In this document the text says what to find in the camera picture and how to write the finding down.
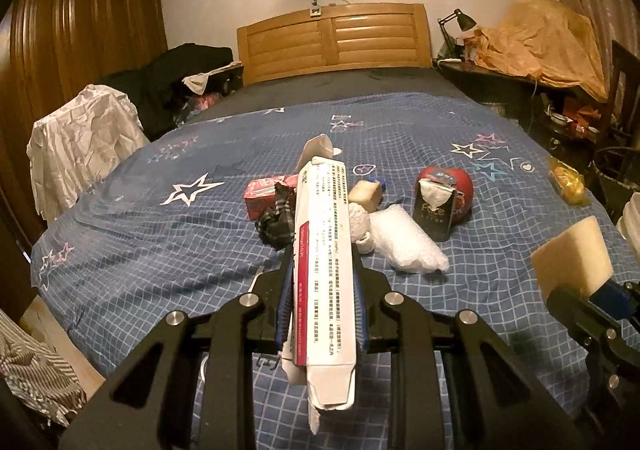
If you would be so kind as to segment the white plastic bucket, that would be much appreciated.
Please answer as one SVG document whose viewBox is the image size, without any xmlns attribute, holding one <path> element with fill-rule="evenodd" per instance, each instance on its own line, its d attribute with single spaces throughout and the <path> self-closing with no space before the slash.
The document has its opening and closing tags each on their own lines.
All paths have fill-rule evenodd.
<svg viewBox="0 0 640 450">
<path fill-rule="evenodd" d="M 616 229 L 640 257 L 640 193 L 635 192 L 625 204 Z"/>
</svg>

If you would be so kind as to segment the wooden headboard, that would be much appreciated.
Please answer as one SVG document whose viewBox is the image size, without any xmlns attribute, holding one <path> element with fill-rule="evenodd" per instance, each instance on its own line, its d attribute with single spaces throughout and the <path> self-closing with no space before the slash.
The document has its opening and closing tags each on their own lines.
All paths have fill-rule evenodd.
<svg viewBox="0 0 640 450">
<path fill-rule="evenodd" d="M 344 70 L 432 66 L 422 4 L 357 3 L 269 18 L 236 30 L 243 83 Z"/>
</svg>

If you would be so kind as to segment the brown wooden wardrobe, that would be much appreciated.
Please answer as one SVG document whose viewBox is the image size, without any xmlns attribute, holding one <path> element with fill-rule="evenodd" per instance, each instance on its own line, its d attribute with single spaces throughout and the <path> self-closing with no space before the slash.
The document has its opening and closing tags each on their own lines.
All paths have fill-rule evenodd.
<svg viewBox="0 0 640 450">
<path fill-rule="evenodd" d="M 28 257 L 46 229 L 32 199 L 32 125 L 107 74 L 167 48 L 160 0 L 13 0 L 1 21 L 1 308 L 17 320 L 36 294 Z"/>
</svg>

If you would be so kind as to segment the small beige sponge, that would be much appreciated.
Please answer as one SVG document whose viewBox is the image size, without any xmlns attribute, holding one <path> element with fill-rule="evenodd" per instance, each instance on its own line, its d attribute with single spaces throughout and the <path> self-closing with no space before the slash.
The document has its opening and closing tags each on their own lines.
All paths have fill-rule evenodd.
<svg viewBox="0 0 640 450">
<path fill-rule="evenodd" d="M 375 212 L 383 199 L 383 185 L 379 181 L 360 179 L 349 190 L 348 201 L 363 207 L 368 213 Z"/>
</svg>

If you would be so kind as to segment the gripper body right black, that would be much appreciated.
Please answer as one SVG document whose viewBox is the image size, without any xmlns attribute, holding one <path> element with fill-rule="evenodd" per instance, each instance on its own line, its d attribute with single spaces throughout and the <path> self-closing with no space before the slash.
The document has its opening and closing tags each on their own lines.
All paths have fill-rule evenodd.
<svg viewBox="0 0 640 450">
<path fill-rule="evenodd" d="M 620 322 L 639 326 L 639 285 L 605 282 L 588 297 L 566 285 L 548 296 L 550 314 L 587 351 L 589 390 L 575 420 L 589 449 L 639 447 L 639 351 Z"/>
</svg>

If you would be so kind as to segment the white crumpled cover left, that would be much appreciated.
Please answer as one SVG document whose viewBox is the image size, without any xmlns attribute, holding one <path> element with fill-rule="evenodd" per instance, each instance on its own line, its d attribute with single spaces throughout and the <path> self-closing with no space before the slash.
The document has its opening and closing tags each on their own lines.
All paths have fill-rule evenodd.
<svg viewBox="0 0 640 450">
<path fill-rule="evenodd" d="M 87 85 L 32 125 L 26 147 L 35 208 L 47 223 L 149 144 L 136 106 L 107 85 Z"/>
</svg>

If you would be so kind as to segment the pink small box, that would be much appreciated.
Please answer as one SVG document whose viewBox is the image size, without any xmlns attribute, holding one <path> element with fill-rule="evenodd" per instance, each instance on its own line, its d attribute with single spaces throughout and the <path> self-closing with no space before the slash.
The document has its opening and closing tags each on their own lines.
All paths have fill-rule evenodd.
<svg viewBox="0 0 640 450">
<path fill-rule="evenodd" d="M 295 188 L 297 186 L 297 174 L 270 176 L 253 179 L 245 187 L 243 200 L 247 210 L 247 216 L 251 221 L 256 221 L 267 207 L 273 207 L 276 203 L 276 184 Z"/>
</svg>

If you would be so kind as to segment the white bubble wrap packet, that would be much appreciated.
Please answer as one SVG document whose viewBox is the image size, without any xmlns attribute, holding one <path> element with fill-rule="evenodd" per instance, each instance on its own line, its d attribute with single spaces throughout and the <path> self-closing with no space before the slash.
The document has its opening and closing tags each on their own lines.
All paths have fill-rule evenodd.
<svg viewBox="0 0 640 450">
<path fill-rule="evenodd" d="M 405 273 L 446 273 L 449 259 L 399 204 L 370 215 L 375 251 Z"/>
</svg>

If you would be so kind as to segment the black wicker chair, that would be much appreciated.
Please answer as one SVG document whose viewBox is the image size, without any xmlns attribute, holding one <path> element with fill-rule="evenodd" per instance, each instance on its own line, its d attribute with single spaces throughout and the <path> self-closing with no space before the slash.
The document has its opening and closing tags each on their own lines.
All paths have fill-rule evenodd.
<svg viewBox="0 0 640 450">
<path fill-rule="evenodd" d="M 631 197 L 639 191 L 639 150 L 630 147 L 606 147 L 593 160 L 594 174 L 601 189 L 603 206 L 616 223 Z"/>
</svg>

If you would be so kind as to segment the black plaid cloth scrap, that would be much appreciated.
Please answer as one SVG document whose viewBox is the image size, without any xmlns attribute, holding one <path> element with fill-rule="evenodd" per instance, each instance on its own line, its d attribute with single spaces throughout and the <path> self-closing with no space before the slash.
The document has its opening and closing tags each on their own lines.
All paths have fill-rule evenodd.
<svg viewBox="0 0 640 450">
<path fill-rule="evenodd" d="M 274 203 L 266 207 L 255 223 L 260 241 L 280 251 L 295 238 L 295 189 L 285 184 L 274 185 Z"/>
</svg>

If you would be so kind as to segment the gold foil snack bag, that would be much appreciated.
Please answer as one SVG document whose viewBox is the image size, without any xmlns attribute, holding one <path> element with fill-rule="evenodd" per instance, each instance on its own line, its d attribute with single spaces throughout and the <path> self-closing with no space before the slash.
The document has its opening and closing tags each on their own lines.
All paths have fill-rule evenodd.
<svg viewBox="0 0 640 450">
<path fill-rule="evenodd" d="M 548 178 L 556 193 L 568 205 L 582 207 L 589 203 L 584 177 L 557 158 L 548 161 Z"/>
</svg>

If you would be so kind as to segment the striped cloth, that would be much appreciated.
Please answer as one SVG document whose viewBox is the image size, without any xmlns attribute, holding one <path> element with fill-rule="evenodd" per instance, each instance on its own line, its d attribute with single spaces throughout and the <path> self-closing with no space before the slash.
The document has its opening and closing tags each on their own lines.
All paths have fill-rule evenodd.
<svg viewBox="0 0 640 450">
<path fill-rule="evenodd" d="M 72 366 L 46 344 L 27 334 L 1 311 L 1 374 L 12 394 L 47 420 L 70 425 L 87 404 Z"/>
</svg>

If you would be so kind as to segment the red round object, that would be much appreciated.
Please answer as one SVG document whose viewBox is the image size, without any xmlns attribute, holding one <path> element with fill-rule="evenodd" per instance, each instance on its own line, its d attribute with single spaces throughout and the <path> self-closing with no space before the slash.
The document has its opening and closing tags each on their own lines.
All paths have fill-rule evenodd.
<svg viewBox="0 0 640 450">
<path fill-rule="evenodd" d="M 452 198 L 451 224 L 461 223 L 471 212 L 474 187 L 465 170 L 427 166 L 416 181 L 416 201 L 423 212 L 435 212 Z"/>
</svg>

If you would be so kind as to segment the beige sponge block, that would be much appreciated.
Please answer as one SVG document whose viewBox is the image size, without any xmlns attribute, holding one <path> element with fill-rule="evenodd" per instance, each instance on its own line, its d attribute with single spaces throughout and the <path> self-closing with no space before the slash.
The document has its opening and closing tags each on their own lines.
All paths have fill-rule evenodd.
<svg viewBox="0 0 640 450">
<path fill-rule="evenodd" d="M 545 302 L 561 287 L 588 299 L 614 274 L 594 216 L 582 219 L 533 251 L 532 265 Z"/>
</svg>

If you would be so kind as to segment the black tissue pack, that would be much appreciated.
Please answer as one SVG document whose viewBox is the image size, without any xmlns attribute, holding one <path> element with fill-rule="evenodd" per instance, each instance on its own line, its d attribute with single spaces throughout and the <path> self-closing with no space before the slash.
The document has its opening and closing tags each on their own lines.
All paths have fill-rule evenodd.
<svg viewBox="0 0 640 450">
<path fill-rule="evenodd" d="M 433 241 L 449 238 L 457 196 L 456 187 L 434 179 L 421 178 L 416 183 L 412 218 Z"/>
</svg>

